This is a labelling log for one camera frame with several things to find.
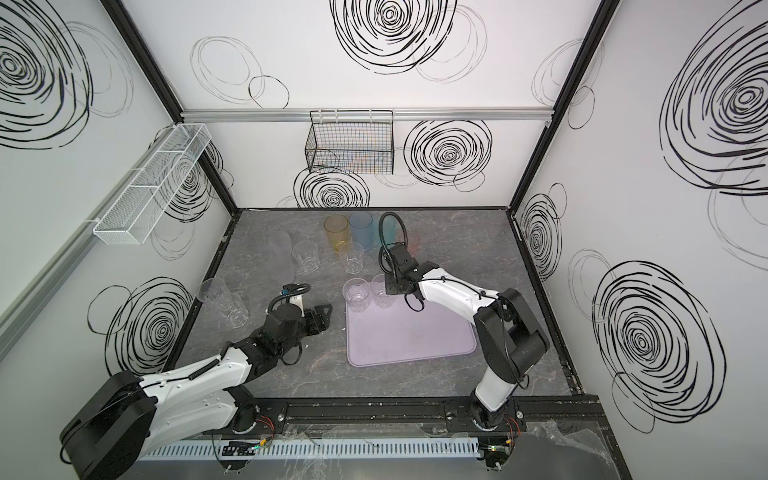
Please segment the lilac plastic tray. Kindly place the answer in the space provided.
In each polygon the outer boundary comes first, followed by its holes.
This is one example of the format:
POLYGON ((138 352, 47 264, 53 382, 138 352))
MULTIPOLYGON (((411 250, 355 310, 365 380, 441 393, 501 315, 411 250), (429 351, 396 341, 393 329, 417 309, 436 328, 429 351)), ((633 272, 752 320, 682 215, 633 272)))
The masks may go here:
POLYGON ((401 296, 385 308, 371 302, 346 310, 347 359, 357 368, 454 357, 473 353, 477 339, 468 320, 427 302, 414 311, 401 296))

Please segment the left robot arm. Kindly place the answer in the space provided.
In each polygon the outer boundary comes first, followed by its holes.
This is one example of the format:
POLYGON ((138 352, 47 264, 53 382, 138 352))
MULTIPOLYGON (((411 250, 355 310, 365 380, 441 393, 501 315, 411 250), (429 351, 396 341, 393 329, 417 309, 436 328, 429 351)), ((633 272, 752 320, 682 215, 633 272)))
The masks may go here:
POLYGON ((61 459, 81 479, 117 479, 139 458, 178 440, 235 426, 248 430, 257 403, 247 383, 328 329, 329 304, 284 303, 264 324, 216 355, 175 370, 112 375, 60 434, 61 459))

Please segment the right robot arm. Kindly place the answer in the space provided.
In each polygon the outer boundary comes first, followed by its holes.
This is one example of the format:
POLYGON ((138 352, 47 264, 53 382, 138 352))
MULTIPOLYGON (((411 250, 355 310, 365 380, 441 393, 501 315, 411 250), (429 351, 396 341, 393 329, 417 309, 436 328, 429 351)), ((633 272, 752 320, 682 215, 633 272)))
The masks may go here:
POLYGON ((419 263, 402 242, 378 254, 386 292, 439 304, 472 324, 487 369, 470 396, 474 423, 490 431, 503 421, 513 392, 549 350, 541 323, 517 290, 486 290, 432 262, 419 263))

